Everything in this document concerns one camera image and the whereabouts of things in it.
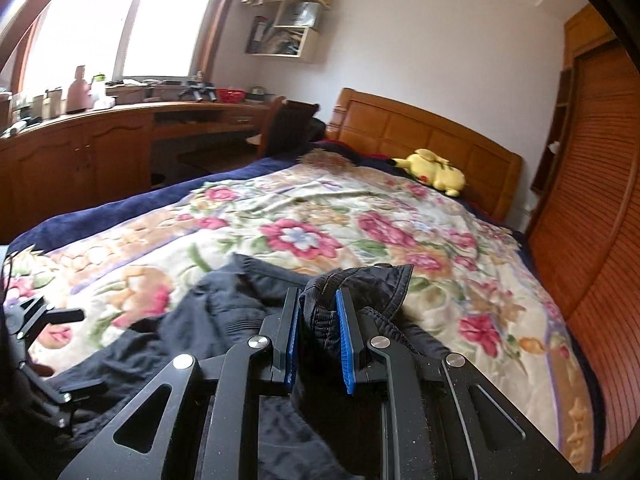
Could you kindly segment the wooden bed headboard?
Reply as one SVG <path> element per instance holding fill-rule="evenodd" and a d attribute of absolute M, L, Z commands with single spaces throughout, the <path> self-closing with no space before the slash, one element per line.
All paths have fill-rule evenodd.
<path fill-rule="evenodd" d="M 506 221 L 523 159 L 482 134 L 428 110 L 344 88 L 326 136 L 360 154 L 405 158 L 427 148 L 465 175 L 463 198 L 495 222 Z"/>

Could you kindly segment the wooden chair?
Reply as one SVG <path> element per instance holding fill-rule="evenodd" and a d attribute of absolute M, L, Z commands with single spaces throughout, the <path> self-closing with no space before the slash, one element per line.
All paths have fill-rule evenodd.
<path fill-rule="evenodd" d="M 317 103 L 277 96 L 270 104 L 259 131 L 257 157 L 273 157 L 297 148 L 302 143 L 308 124 L 319 110 Z"/>

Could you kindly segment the white wall shelf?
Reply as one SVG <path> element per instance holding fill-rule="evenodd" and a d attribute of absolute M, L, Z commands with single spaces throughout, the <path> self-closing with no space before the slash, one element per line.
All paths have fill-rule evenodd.
<path fill-rule="evenodd" d="M 311 63 L 331 1 L 268 0 L 264 13 L 254 17 L 245 52 L 260 58 Z"/>

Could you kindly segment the black binoculars on desk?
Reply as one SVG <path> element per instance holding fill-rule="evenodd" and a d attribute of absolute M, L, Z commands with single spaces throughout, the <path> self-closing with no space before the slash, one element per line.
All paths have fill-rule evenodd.
<path fill-rule="evenodd" d="M 216 87 L 211 82 L 188 80 L 178 94 L 179 101 L 216 102 Z"/>

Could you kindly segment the red basket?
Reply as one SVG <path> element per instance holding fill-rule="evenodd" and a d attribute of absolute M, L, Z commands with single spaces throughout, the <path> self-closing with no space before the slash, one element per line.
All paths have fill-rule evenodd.
<path fill-rule="evenodd" d="M 246 92 L 240 89 L 218 88 L 216 91 L 217 100 L 224 104 L 240 104 L 246 98 Z"/>

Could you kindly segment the wooden slatted wardrobe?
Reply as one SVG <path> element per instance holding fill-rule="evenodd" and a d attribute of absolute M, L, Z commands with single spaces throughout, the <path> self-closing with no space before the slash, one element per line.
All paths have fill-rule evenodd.
<path fill-rule="evenodd" d="M 639 72 L 593 6 L 564 32 L 564 132 L 527 235 L 597 375 L 612 455 L 639 418 Z"/>

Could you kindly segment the wooden desk cabinet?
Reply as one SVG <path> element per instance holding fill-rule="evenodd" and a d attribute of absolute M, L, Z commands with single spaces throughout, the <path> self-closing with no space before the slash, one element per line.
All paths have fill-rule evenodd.
<path fill-rule="evenodd" d="M 257 132 L 269 107 L 165 102 L 65 115 L 1 140 L 1 241 L 151 188 L 156 141 Z"/>

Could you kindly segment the pink figurine on desk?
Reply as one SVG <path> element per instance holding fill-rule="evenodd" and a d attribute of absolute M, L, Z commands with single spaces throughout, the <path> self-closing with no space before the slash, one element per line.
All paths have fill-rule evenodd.
<path fill-rule="evenodd" d="M 93 99 L 91 96 L 91 86 L 85 80 L 86 68 L 78 65 L 75 70 L 75 77 L 67 90 L 66 113 L 77 114 L 93 109 Z"/>

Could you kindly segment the floral bed quilt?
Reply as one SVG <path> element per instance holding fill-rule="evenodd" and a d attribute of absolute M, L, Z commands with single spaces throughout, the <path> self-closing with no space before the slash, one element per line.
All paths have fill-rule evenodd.
<path fill-rule="evenodd" d="M 596 414 L 559 308 L 518 236 L 378 160 L 313 148 L 92 209 L 17 237 L 8 304 L 46 298 L 82 322 L 32 356 L 68 370 L 248 255 L 306 275 L 390 263 L 413 274 L 401 314 L 476 365 L 580 472 Z"/>

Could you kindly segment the yellow Pikachu plush toy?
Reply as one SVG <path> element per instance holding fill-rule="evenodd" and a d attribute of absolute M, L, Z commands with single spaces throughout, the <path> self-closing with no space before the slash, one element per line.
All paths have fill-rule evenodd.
<path fill-rule="evenodd" d="M 393 158 L 393 162 L 422 184 L 449 197 L 458 197 L 465 187 L 464 174 L 426 148 L 419 148 L 407 158 Z"/>

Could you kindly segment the dark navy jacket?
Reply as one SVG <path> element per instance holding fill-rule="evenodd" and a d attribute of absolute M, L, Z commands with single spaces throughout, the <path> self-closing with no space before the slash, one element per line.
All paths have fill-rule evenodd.
<path fill-rule="evenodd" d="M 55 376 L 57 386 L 101 379 L 106 393 L 95 396 L 79 411 L 71 437 L 56 439 L 56 451 L 46 472 L 59 474 L 134 396 L 175 356 L 187 353 L 204 360 L 222 356 L 234 344 L 257 335 L 262 321 L 279 314 L 289 288 L 305 289 L 311 300 L 329 285 L 347 278 L 357 308 L 367 310 L 381 333 L 404 344 L 416 356 L 441 359 L 449 349 L 409 323 L 400 311 L 408 292 L 408 266 L 369 266 L 333 270 L 311 278 L 246 255 L 233 255 L 222 268 L 207 273 L 188 291 L 178 307 L 142 318 L 108 346 Z M 336 358 L 340 342 L 334 307 L 318 307 L 309 318 L 322 354 L 320 364 Z M 291 401 L 267 396 L 260 409 L 259 479 L 357 479 Z"/>

